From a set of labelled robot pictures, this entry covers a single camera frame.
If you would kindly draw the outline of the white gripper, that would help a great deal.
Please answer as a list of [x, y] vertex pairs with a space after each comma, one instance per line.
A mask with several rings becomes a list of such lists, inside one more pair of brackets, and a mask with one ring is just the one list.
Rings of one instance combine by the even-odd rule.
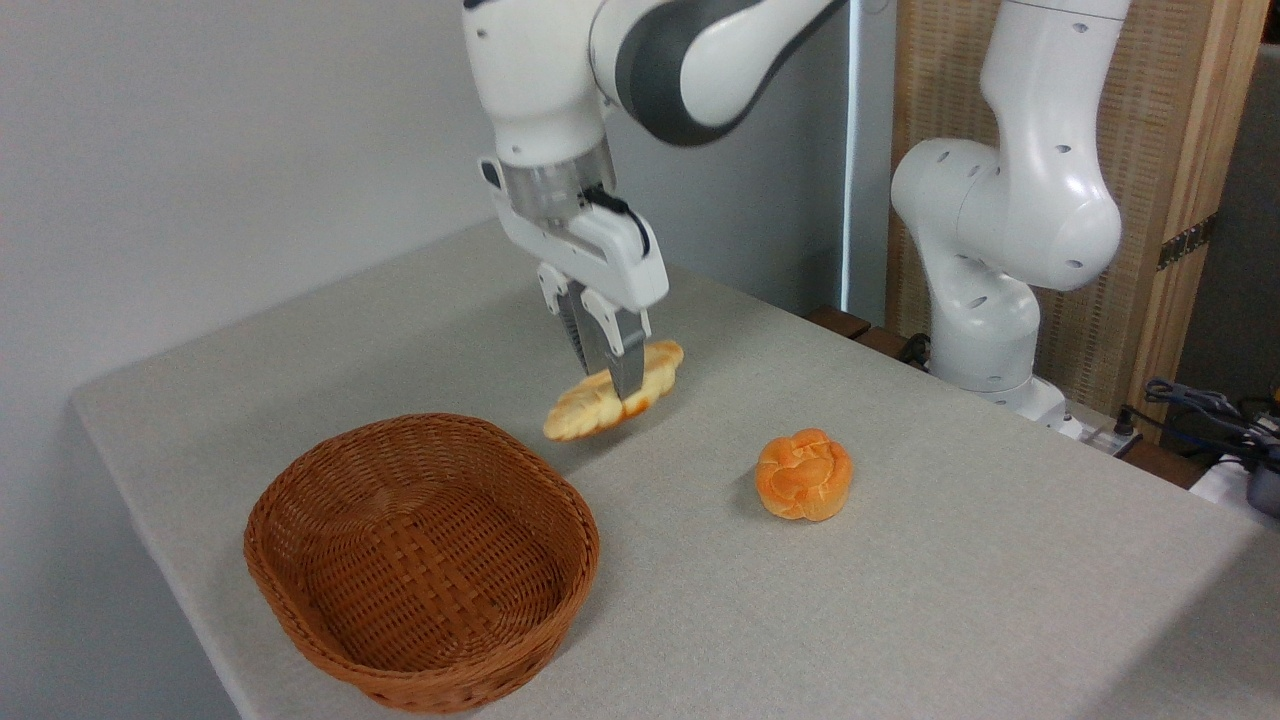
[[[567, 225], [548, 229], [518, 215], [499, 190], [490, 188], [490, 196], [509, 240], [541, 261], [541, 296], [584, 374], [607, 372], [620, 401], [636, 395], [649, 336], [644, 310], [669, 291], [657, 233], [640, 217], [594, 204]], [[582, 325], [576, 310], [581, 292]]]

